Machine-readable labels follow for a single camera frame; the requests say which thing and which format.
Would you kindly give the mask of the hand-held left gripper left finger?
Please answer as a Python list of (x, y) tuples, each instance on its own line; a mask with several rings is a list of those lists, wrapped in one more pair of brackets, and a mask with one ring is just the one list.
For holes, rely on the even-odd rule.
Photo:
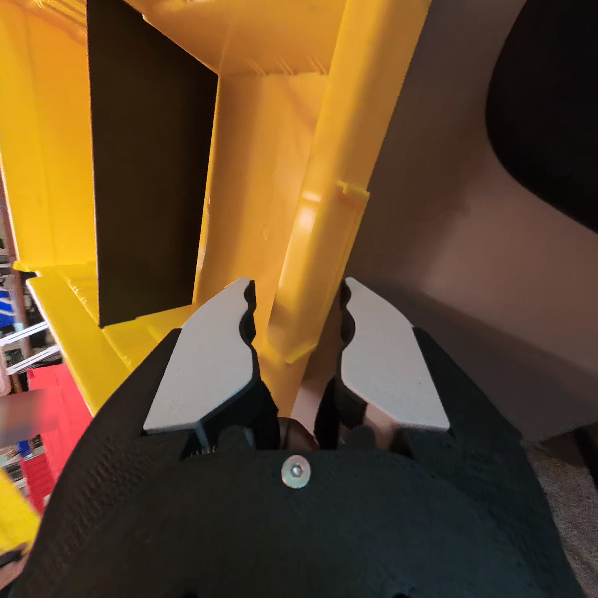
[(262, 408), (256, 307), (255, 282), (242, 277), (182, 325), (144, 432), (193, 430), (202, 447), (213, 447), (226, 428), (252, 427)]

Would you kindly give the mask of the red plastic bin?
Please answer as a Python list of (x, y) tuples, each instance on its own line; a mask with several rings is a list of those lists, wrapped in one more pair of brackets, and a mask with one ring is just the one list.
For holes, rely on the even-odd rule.
[(65, 364), (27, 370), (27, 382), (35, 400), (32, 447), (22, 454), (20, 467), (29, 502), (42, 515), (92, 414)]

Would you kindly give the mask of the yellow plastic bin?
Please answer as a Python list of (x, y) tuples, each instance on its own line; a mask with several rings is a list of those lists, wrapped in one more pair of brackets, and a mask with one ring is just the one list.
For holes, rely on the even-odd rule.
[(16, 269), (95, 415), (255, 281), (290, 415), (432, 1), (1, 1)]

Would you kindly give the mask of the person's left hand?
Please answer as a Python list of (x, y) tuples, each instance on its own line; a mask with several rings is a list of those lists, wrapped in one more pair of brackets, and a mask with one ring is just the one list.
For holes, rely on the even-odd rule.
[(297, 420), (289, 417), (278, 417), (279, 449), (294, 454), (319, 450), (317, 440)]

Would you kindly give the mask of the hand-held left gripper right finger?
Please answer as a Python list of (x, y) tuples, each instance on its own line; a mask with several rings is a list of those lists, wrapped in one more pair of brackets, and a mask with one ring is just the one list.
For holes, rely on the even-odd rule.
[(382, 432), (448, 431), (448, 416), (408, 318), (352, 277), (343, 281), (341, 303), (343, 424), (352, 428), (366, 421)]

